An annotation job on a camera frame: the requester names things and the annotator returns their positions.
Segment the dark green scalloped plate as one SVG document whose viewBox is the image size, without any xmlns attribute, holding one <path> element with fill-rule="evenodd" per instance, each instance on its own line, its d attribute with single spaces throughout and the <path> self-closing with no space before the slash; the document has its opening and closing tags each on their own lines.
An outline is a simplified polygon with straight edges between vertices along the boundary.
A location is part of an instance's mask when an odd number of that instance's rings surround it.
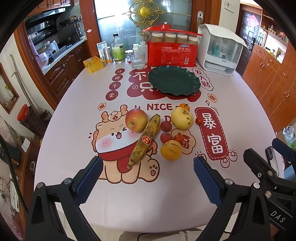
<svg viewBox="0 0 296 241">
<path fill-rule="evenodd" d="M 199 78 L 187 68 L 159 66 L 148 74 L 152 87 L 174 96 L 196 94 L 201 87 Z"/>
</svg>

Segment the red cherry tomato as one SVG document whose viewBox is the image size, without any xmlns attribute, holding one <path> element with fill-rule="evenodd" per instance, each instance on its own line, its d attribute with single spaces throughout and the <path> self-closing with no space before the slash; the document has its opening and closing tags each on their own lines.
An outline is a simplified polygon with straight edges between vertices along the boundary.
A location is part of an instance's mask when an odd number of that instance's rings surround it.
<svg viewBox="0 0 296 241">
<path fill-rule="evenodd" d="M 196 120 L 195 120 L 195 122 L 196 122 L 197 125 L 200 126 L 203 123 L 203 120 L 202 120 L 202 118 L 197 117 Z"/>
</svg>

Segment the spotted ripe banana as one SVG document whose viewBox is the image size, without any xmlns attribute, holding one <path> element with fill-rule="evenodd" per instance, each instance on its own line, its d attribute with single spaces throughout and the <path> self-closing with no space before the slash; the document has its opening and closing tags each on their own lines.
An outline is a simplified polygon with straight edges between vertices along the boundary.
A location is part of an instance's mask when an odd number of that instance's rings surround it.
<svg viewBox="0 0 296 241">
<path fill-rule="evenodd" d="M 145 127 L 142 135 L 138 139 L 133 151 L 129 157 L 127 168 L 131 169 L 136 163 L 140 162 L 141 159 L 147 153 L 150 144 L 153 141 L 155 134 L 159 128 L 161 117 L 158 114 L 155 114 L 148 121 L 147 126 Z"/>
</svg>

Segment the red bucket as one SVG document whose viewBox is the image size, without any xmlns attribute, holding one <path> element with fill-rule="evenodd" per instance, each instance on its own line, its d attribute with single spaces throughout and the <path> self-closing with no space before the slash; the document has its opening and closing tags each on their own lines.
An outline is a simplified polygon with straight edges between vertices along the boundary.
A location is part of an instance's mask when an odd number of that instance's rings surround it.
<svg viewBox="0 0 296 241">
<path fill-rule="evenodd" d="M 31 112 L 31 106 L 24 104 L 20 112 L 18 113 L 17 120 L 19 122 L 25 121 L 29 117 L 30 112 Z"/>
</svg>

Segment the red apple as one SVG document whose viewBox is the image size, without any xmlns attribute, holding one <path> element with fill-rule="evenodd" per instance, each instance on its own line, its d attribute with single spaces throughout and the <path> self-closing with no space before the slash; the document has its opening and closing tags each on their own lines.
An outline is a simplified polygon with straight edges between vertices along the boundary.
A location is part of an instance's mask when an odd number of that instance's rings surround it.
<svg viewBox="0 0 296 241">
<path fill-rule="evenodd" d="M 126 127 L 134 133 L 143 132 L 147 125 L 147 122 L 147 114 L 139 108 L 131 109 L 130 111 L 128 111 L 125 117 Z"/>
</svg>

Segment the yellow orange with lines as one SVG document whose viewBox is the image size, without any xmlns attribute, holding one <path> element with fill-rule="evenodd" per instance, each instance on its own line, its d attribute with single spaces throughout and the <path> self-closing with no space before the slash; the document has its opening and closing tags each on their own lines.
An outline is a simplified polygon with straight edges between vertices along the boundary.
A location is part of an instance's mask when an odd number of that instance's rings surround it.
<svg viewBox="0 0 296 241">
<path fill-rule="evenodd" d="M 177 160 L 182 154 L 182 146 L 175 140 L 169 140 L 161 147 L 161 155 L 169 161 Z"/>
</svg>

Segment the red lychee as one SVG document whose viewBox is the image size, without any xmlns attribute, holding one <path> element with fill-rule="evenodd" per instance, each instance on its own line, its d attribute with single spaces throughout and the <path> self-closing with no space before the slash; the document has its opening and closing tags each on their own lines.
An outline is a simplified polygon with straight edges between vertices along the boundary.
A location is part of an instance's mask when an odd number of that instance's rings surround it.
<svg viewBox="0 0 296 241">
<path fill-rule="evenodd" d="M 163 132 L 170 132 L 172 130 L 172 124 L 170 121 L 162 121 L 161 122 L 161 130 Z"/>
<path fill-rule="evenodd" d="M 168 133 L 168 132 L 163 132 L 160 135 L 160 140 L 161 140 L 161 142 L 163 144 L 166 143 L 166 142 L 168 142 L 168 141 L 170 141 L 170 140 L 172 140 L 172 139 L 173 139 L 172 135 L 170 133 Z"/>
</svg>

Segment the red paper cup pack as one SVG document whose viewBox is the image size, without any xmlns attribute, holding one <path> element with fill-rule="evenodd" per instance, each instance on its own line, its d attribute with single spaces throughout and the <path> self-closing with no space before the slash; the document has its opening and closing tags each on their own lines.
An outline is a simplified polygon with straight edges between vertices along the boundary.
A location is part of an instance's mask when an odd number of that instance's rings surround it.
<svg viewBox="0 0 296 241">
<path fill-rule="evenodd" d="M 149 27 L 142 32 L 147 35 L 149 66 L 195 66 L 202 34 L 173 29 L 168 24 Z"/>
</svg>

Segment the green label glass bottle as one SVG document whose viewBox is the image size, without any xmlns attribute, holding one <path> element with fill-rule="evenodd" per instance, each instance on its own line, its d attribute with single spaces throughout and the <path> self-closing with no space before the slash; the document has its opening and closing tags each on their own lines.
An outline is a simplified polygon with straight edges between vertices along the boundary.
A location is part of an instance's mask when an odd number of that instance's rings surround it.
<svg viewBox="0 0 296 241">
<path fill-rule="evenodd" d="M 116 63 L 123 63 L 125 61 L 125 48 L 123 40 L 120 39 L 118 33 L 113 34 L 113 41 L 111 43 L 112 54 Z"/>
</svg>

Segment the small orange tomato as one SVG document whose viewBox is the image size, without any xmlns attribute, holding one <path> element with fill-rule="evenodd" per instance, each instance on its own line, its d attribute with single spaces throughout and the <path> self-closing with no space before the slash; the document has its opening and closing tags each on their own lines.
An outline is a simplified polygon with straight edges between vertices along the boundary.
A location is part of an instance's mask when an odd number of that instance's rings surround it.
<svg viewBox="0 0 296 241">
<path fill-rule="evenodd" d="M 177 135 L 175 135 L 173 137 L 173 140 L 179 142 L 180 144 L 182 144 L 184 142 L 184 137 L 182 136 L 181 133 L 178 133 Z"/>
</svg>

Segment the white plastic bottle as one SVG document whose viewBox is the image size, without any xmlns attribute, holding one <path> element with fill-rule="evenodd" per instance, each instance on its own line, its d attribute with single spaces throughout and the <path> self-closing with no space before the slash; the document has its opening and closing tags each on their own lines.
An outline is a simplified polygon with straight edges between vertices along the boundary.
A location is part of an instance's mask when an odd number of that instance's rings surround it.
<svg viewBox="0 0 296 241">
<path fill-rule="evenodd" d="M 140 41 L 138 52 L 139 54 L 144 54 L 144 62 L 147 63 L 147 44 L 145 41 Z"/>
</svg>

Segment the smartphone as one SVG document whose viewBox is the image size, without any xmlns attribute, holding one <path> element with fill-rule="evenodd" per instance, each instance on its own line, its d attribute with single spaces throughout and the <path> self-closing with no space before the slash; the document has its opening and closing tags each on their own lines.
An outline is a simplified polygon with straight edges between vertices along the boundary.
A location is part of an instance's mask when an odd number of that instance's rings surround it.
<svg viewBox="0 0 296 241">
<path fill-rule="evenodd" d="M 278 168 L 278 163 L 276 160 L 273 147 L 272 146 L 267 147 L 265 149 L 265 154 L 266 154 L 269 165 L 274 169 L 274 171 L 276 171 L 276 176 L 278 177 L 280 175 L 280 171 Z"/>
</svg>

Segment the white carton box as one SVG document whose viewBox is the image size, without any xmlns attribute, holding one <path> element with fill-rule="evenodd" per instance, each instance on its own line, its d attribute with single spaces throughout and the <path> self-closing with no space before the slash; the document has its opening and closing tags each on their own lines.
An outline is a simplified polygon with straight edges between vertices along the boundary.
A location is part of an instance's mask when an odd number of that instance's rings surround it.
<svg viewBox="0 0 296 241">
<path fill-rule="evenodd" d="M 103 41 L 103 42 L 97 43 L 96 45 L 97 45 L 97 50 L 98 50 L 100 59 L 103 62 L 106 62 L 105 56 L 104 56 L 104 48 L 107 47 L 107 42 L 106 41 Z"/>
</svg>

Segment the yellow pear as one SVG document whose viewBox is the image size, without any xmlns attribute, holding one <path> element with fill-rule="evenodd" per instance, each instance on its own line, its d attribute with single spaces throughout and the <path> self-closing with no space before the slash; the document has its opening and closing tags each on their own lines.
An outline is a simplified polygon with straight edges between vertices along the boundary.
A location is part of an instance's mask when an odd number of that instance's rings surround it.
<svg viewBox="0 0 296 241">
<path fill-rule="evenodd" d="M 171 112 L 171 122 L 179 130 L 188 130 L 194 122 L 193 115 L 182 107 L 177 107 Z"/>
</svg>

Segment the printed pink tablecloth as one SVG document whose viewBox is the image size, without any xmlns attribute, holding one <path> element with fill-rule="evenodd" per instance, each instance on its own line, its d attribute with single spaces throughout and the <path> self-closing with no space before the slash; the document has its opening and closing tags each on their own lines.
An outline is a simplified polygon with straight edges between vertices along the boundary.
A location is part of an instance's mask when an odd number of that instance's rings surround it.
<svg viewBox="0 0 296 241">
<path fill-rule="evenodd" d="M 275 138 L 260 102 L 238 73 L 190 69 L 201 82 L 192 96 L 170 96 L 149 83 L 150 68 L 132 69 L 127 63 L 110 64 L 90 74 L 83 70 L 64 94 L 41 144 L 35 182 L 46 185 L 74 177 L 95 156 L 104 169 L 81 210 L 90 223 L 130 232 L 169 232 L 207 223 L 215 211 L 193 169 L 193 159 L 204 157 L 224 178 L 249 186 L 257 181 L 243 161 L 254 149 L 265 156 Z M 169 120 L 171 112 L 187 103 L 201 125 L 171 135 L 184 138 L 175 161 L 161 154 L 154 137 L 145 157 L 132 169 L 128 158 L 139 134 L 125 120 L 134 108 L 148 117 Z"/>
</svg>

